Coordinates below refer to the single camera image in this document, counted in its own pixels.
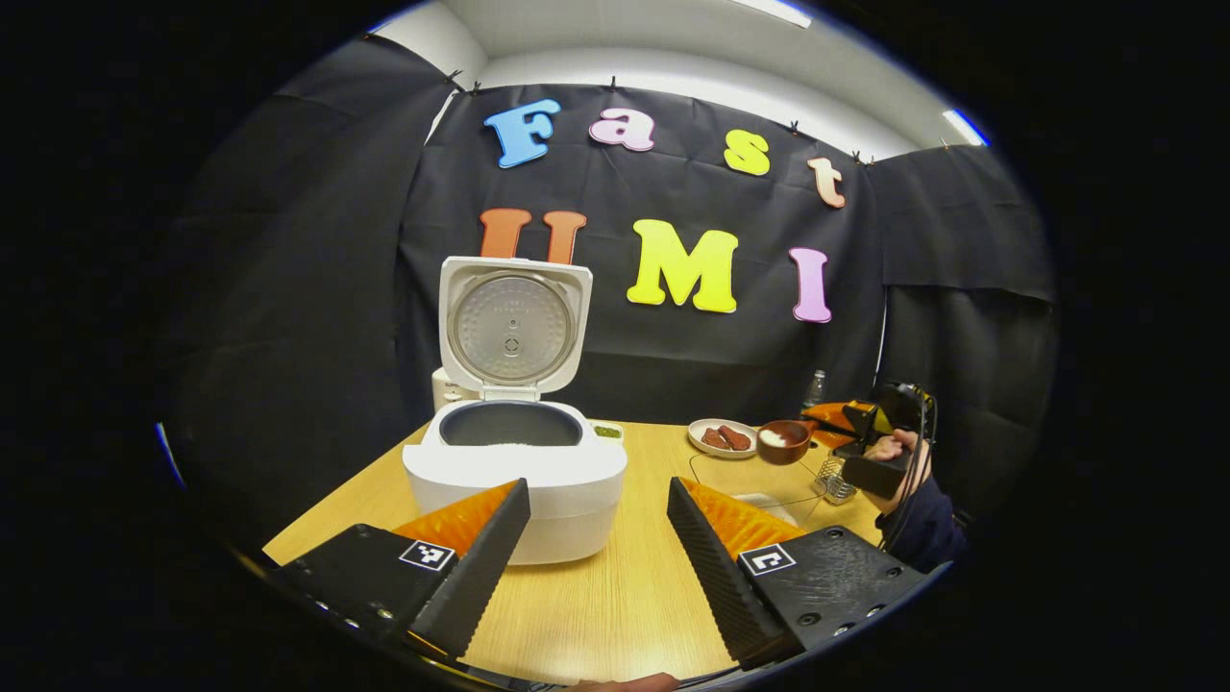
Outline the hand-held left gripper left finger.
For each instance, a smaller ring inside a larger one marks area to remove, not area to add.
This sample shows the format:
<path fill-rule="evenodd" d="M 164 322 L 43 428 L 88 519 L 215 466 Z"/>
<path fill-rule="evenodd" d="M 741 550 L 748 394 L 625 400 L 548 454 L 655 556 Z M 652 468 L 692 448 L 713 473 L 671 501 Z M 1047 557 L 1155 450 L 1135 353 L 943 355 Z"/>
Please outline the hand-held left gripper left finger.
<path fill-rule="evenodd" d="M 395 531 L 355 524 L 271 573 L 280 591 L 365 642 L 465 656 L 531 517 L 524 478 Z"/>

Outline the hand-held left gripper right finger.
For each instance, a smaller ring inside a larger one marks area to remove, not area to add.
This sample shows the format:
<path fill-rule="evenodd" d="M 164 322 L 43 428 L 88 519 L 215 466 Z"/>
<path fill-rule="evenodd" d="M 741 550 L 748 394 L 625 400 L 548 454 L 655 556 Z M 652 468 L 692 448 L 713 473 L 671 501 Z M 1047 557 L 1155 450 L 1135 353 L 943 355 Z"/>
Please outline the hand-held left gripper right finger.
<path fill-rule="evenodd" d="M 847 527 L 803 531 L 681 477 L 667 516 L 744 671 L 817 658 L 927 590 L 926 574 Z"/>

